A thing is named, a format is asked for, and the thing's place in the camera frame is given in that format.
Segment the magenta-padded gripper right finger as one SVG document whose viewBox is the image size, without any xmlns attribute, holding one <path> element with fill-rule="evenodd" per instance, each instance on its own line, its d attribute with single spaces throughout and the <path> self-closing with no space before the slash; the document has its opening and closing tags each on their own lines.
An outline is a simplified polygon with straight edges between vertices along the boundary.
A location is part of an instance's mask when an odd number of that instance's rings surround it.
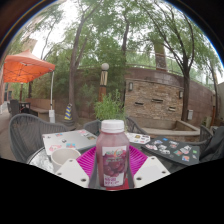
<svg viewBox="0 0 224 224">
<path fill-rule="evenodd" d="M 130 188 L 141 188 L 163 177 L 170 172 L 155 156 L 146 156 L 137 148 L 129 148 L 128 184 Z"/>
</svg>

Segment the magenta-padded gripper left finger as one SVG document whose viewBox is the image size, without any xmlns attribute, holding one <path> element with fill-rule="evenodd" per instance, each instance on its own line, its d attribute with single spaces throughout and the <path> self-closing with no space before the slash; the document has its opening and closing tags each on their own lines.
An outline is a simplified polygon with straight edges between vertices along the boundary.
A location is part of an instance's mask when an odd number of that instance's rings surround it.
<svg viewBox="0 0 224 224">
<path fill-rule="evenodd" d="M 77 159 L 68 159 L 56 175 L 78 186 L 94 189 L 98 183 L 96 148 L 89 149 Z"/>
</svg>

